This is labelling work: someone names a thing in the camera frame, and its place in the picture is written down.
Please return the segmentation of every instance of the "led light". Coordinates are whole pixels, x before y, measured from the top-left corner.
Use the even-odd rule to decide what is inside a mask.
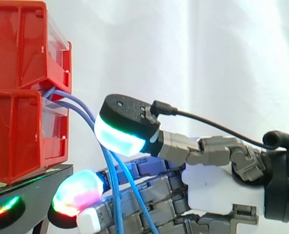
[[[84,170],[67,178],[52,199],[53,209],[74,217],[81,210],[98,201],[103,193],[103,182],[95,172]]]
[[[19,196],[15,196],[15,197],[11,198],[10,200],[7,200],[6,202],[2,203],[0,205],[0,215],[4,214],[5,212],[12,209],[17,204],[19,199],[20,199]]]
[[[107,125],[100,115],[96,119],[95,134],[104,147],[124,156],[133,156],[139,153],[145,145],[145,140]]]

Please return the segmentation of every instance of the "cable connector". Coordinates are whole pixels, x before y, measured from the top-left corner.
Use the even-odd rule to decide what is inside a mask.
[[[175,116],[178,113],[178,109],[175,107],[172,107],[168,103],[161,102],[161,101],[154,101],[151,105],[150,112],[156,117],[158,117],[159,114],[167,115],[167,116]]]

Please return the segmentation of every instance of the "blue cable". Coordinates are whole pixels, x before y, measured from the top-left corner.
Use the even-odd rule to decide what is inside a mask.
[[[71,109],[77,112],[87,122],[87,124],[89,125],[89,127],[94,133],[94,125],[95,125],[94,122],[80,108],[65,101],[56,101],[56,103],[60,106],[64,106],[68,109]],[[120,195],[120,188],[119,188],[119,182],[118,182],[116,170],[113,164],[110,151],[106,149],[104,146],[102,146],[101,144],[100,144],[100,147],[104,154],[104,158],[109,169],[110,183],[111,183],[111,187],[113,188],[113,200],[114,200],[113,210],[114,210],[114,222],[115,222],[116,232],[118,234],[124,234],[121,195]]]
[[[46,91],[42,97],[43,98],[48,98],[51,99],[50,97],[52,96],[53,92],[55,91],[56,87],[53,85],[48,91]]]
[[[132,190],[133,190],[133,192],[135,194],[135,197],[136,197],[136,199],[138,201],[138,204],[139,204],[141,210],[143,211],[144,216],[145,216],[145,218],[146,218],[146,220],[147,220],[147,222],[148,222],[153,234],[159,234],[159,231],[156,228],[156,226],[154,225],[154,222],[153,222],[153,220],[150,217],[149,211],[148,211],[148,209],[145,206],[145,203],[144,203],[144,201],[143,201],[143,199],[141,197],[141,194],[140,194],[140,192],[139,192],[139,190],[137,188],[137,185],[136,185],[132,175],[130,174],[127,166],[125,165],[125,163],[123,163],[121,161],[121,159],[114,152],[111,152],[111,153],[112,153],[112,156],[114,157],[114,159],[119,164],[120,168],[123,170],[125,176],[127,177],[128,181],[130,183],[130,186],[131,186],[131,188],[132,188]]]
[[[89,108],[88,108],[81,100],[79,100],[77,97],[75,97],[75,96],[73,96],[73,95],[71,95],[71,94],[68,94],[68,93],[66,93],[66,92],[64,92],[64,91],[60,91],[60,90],[54,90],[53,93],[56,94],[56,95],[62,96],[62,97],[64,97],[64,98],[68,98],[68,99],[76,102],[77,104],[79,104],[79,105],[87,112],[87,114],[89,115],[90,119],[91,119],[93,122],[95,122],[95,118],[94,118],[94,116],[92,115],[92,113],[91,113],[91,111],[89,110]],[[149,214],[149,212],[148,212],[148,210],[147,210],[147,208],[146,208],[146,206],[145,206],[145,203],[144,203],[144,201],[143,201],[143,199],[142,199],[142,197],[141,197],[141,195],[140,195],[140,193],[139,193],[139,191],[138,191],[138,188],[137,188],[137,186],[136,186],[136,184],[135,184],[135,182],[134,182],[134,180],[133,180],[133,178],[132,178],[132,175],[130,174],[130,172],[129,172],[129,170],[127,169],[126,165],[120,160],[120,158],[117,157],[117,155],[116,155],[115,153],[113,153],[113,152],[111,152],[111,154],[112,154],[112,156],[114,157],[114,159],[117,161],[117,163],[119,164],[119,166],[121,167],[121,169],[123,170],[123,172],[125,173],[125,176],[126,176],[126,178],[128,179],[128,181],[129,181],[129,183],[130,183],[130,186],[131,186],[131,188],[132,188],[132,190],[133,190],[133,192],[134,192],[134,194],[135,194],[135,196],[136,196],[136,199],[137,199],[137,201],[138,201],[138,203],[139,203],[139,206],[140,206],[141,210],[143,211],[144,216],[145,216],[145,218],[146,218],[146,220],[147,220],[147,222],[148,222],[148,224],[149,224],[152,232],[153,232],[154,234],[158,234],[159,231],[158,231],[157,228],[155,227],[154,222],[153,222],[153,220],[152,220],[151,217],[150,217],[150,214]]]
[[[88,114],[88,116],[91,118],[91,120],[93,122],[95,122],[95,117],[93,116],[93,114],[91,113],[90,109],[88,108],[88,106],[86,106],[85,103],[83,103],[81,100],[79,100],[77,97],[71,95],[71,94],[68,94],[64,91],[61,91],[61,90],[54,90],[53,91],[54,94],[56,95],[59,95],[59,96],[62,96],[64,98],[68,98],[70,100],[72,100],[73,102],[79,104],[80,107],[82,107],[84,109],[84,111]]]

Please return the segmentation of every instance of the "stacked red crate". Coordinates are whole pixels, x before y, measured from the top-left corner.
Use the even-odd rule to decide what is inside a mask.
[[[67,160],[68,110],[41,97],[52,86],[71,92],[71,44],[44,2],[0,1],[0,182]]]

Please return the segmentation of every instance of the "white backdrop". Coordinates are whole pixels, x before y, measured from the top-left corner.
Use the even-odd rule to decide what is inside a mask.
[[[159,99],[261,140],[289,132],[289,0],[48,0],[73,44],[73,94],[97,114],[107,94]],[[71,114],[75,171],[105,162],[86,123]],[[181,117],[162,128],[220,132]],[[50,234],[77,234],[50,226]],[[251,233],[241,230],[239,234]],[[288,233],[261,220],[259,233]]]

